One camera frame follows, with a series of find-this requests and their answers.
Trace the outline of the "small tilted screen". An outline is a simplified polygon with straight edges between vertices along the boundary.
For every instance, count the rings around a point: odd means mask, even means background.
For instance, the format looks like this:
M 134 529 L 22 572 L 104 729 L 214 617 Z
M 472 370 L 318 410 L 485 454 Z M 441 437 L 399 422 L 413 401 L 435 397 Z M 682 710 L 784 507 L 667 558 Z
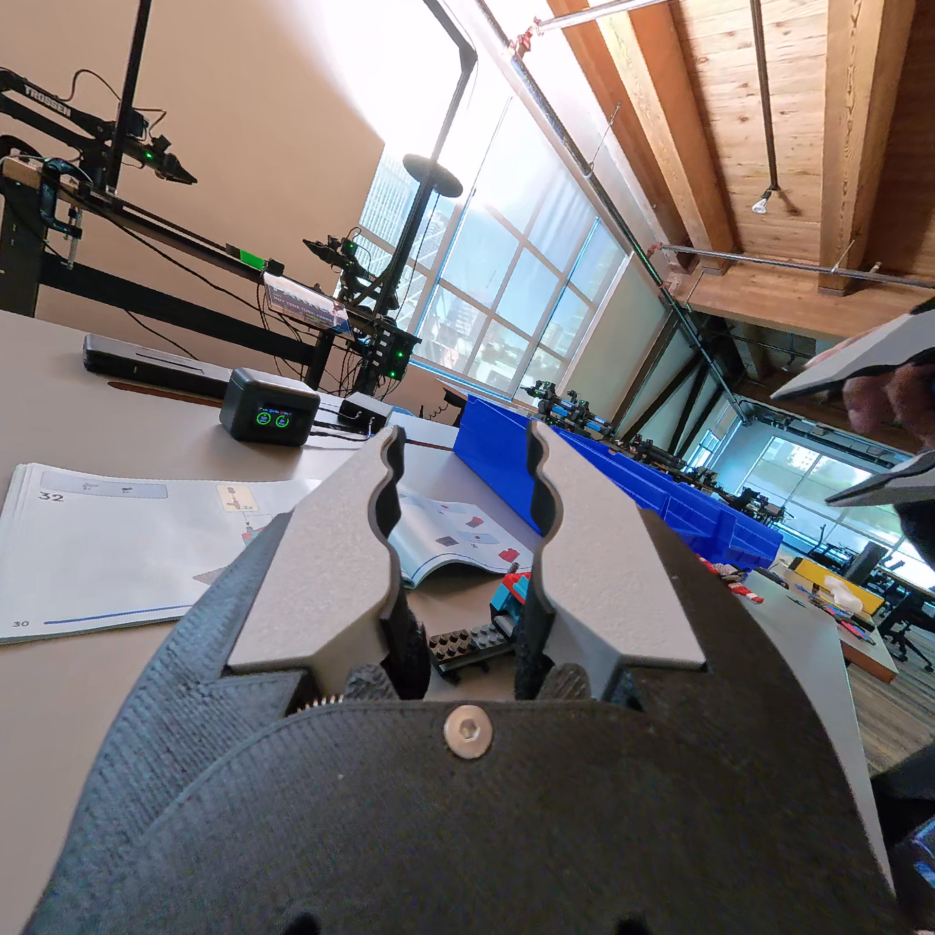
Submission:
M 337 299 L 268 272 L 262 274 L 262 285 L 270 310 L 338 335 L 352 332 L 348 311 Z

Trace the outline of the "small black box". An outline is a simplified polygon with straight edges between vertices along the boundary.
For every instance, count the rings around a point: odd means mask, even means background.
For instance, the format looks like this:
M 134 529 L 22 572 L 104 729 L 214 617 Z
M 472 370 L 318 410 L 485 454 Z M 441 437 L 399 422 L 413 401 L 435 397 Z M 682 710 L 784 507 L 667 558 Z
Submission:
M 393 406 L 364 393 L 345 396 L 337 410 L 337 424 L 344 430 L 371 437 L 389 423 Z

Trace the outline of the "red and blue brick truck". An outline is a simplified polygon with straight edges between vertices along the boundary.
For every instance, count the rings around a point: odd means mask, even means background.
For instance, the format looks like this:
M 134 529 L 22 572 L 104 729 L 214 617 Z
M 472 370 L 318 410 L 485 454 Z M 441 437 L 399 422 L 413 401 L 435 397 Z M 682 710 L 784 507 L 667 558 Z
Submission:
M 514 653 L 529 583 L 530 573 L 514 564 L 490 601 L 488 622 L 427 637 L 430 662 L 443 680 L 458 684 L 463 670 L 488 672 L 492 660 Z

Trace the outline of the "row of distant robot arms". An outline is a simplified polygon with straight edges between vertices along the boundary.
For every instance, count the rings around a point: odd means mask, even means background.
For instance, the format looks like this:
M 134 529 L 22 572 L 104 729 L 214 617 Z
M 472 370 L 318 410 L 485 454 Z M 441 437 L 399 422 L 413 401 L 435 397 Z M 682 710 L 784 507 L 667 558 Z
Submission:
M 522 386 L 520 393 L 537 401 L 540 420 L 554 428 L 565 429 L 573 435 L 598 443 L 603 453 L 621 455 L 624 460 L 643 464 L 667 476 L 676 483 L 689 484 L 703 494 L 716 496 L 731 506 L 741 501 L 724 490 L 715 479 L 715 473 L 703 467 L 689 467 L 674 454 L 656 446 L 650 439 L 636 435 L 630 441 L 621 441 L 614 436 L 614 426 L 592 413 L 587 401 L 576 391 L 561 395 L 555 383 L 536 380 L 532 385 Z

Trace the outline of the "grey desk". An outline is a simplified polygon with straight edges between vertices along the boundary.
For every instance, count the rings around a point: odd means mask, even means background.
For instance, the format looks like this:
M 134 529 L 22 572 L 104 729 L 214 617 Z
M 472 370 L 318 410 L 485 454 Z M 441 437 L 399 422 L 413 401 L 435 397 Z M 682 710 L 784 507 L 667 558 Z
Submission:
M 83 331 L 2 313 L 2 494 L 38 462 L 146 479 L 321 480 L 349 456 L 229 438 L 216 409 L 121 391 L 82 364 Z M 887 882 L 889 862 L 839 637 L 772 581 L 763 604 L 739 599 L 809 696 L 848 777 Z M 2 933 L 19 933 L 62 849 L 97 750 L 172 625 L 118 628 L 2 647 Z

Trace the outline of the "black power bank with display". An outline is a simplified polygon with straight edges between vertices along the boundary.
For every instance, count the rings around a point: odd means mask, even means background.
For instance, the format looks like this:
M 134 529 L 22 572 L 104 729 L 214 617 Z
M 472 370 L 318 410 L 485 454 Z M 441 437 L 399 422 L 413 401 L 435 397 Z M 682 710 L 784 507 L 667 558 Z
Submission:
M 232 371 L 219 421 L 239 442 L 303 447 L 321 397 L 300 380 L 251 368 Z

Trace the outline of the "loose red bricks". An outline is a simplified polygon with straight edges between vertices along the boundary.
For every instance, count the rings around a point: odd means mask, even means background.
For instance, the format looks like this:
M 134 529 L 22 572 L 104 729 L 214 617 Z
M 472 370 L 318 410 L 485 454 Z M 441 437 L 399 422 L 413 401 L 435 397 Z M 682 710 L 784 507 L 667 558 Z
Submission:
M 764 603 L 764 597 L 755 593 L 746 585 L 746 572 L 728 564 L 713 564 L 701 555 L 696 555 L 696 557 L 736 597 L 744 598 L 756 605 Z

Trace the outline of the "person's dark pants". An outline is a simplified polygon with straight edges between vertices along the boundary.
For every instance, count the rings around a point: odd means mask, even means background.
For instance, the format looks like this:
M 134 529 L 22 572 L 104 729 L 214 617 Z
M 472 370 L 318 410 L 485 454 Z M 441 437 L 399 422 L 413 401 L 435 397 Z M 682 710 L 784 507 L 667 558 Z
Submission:
M 934 931 L 934 744 L 871 780 L 898 904 Z

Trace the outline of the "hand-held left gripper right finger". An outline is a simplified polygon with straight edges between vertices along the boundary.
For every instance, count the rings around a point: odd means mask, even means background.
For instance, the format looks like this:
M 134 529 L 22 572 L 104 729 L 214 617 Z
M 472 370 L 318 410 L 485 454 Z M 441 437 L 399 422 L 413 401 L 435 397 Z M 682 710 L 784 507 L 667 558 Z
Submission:
M 542 532 L 516 647 L 514 696 L 563 666 L 585 697 L 614 699 L 633 668 L 704 672 L 707 661 L 637 502 L 551 427 L 525 429 L 530 513 Z

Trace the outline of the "large grid window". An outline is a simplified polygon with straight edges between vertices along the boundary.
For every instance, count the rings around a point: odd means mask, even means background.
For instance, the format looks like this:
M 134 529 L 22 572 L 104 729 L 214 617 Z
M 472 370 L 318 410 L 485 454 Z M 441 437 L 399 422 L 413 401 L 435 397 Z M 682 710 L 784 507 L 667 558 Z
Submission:
M 467 109 L 448 143 L 463 189 L 429 194 L 392 316 L 418 365 L 517 399 L 565 376 L 629 251 L 516 97 Z

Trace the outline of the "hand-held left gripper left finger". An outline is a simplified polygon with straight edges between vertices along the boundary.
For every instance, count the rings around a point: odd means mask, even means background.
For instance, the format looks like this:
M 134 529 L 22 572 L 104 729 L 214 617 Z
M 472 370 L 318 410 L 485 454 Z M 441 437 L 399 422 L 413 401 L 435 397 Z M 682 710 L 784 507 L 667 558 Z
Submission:
M 337 695 L 351 669 L 374 664 L 400 697 L 427 695 L 425 632 L 389 542 L 405 442 L 401 427 L 380 430 L 292 510 L 228 658 L 233 672 L 306 670 Z

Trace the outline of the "open instruction booklet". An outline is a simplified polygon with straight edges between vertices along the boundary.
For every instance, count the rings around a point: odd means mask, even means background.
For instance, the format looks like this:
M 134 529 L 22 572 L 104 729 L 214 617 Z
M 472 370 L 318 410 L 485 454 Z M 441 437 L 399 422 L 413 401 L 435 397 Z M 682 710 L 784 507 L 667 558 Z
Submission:
M 181 617 L 320 481 L 145 481 L 17 466 L 2 511 L 2 641 Z M 531 552 L 480 508 L 399 493 L 403 583 L 447 564 L 528 573 Z

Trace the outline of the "blue plastic bin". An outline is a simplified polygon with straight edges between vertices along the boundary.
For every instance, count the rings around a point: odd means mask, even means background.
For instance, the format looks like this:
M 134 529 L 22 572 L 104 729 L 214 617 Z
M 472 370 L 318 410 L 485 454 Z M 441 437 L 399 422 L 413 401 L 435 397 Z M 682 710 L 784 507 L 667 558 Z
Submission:
M 530 513 L 533 479 L 527 470 L 529 418 L 473 395 L 463 409 L 454 453 L 512 508 L 535 526 Z M 596 441 L 558 434 L 614 485 L 676 532 L 712 564 L 770 567 L 782 535 L 687 484 L 642 465 Z

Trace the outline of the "flat black device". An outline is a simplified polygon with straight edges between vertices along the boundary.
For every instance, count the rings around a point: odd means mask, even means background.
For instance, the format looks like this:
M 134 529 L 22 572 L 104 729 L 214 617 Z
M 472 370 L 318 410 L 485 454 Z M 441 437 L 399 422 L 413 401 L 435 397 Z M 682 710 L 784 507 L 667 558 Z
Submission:
M 92 373 L 216 400 L 224 399 L 232 375 L 228 368 L 95 334 L 84 337 L 82 359 Z

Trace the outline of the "person's right hand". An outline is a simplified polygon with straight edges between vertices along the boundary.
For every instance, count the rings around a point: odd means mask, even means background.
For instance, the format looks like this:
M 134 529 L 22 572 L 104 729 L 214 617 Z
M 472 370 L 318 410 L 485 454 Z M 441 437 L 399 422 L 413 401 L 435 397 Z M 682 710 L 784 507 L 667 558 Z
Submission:
M 904 365 L 892 373 L 848 380 L 843 402 L 852 426 L 862 435 L 883 423 L 899 422 L 920 443 L 934 449 L 934 366 Z

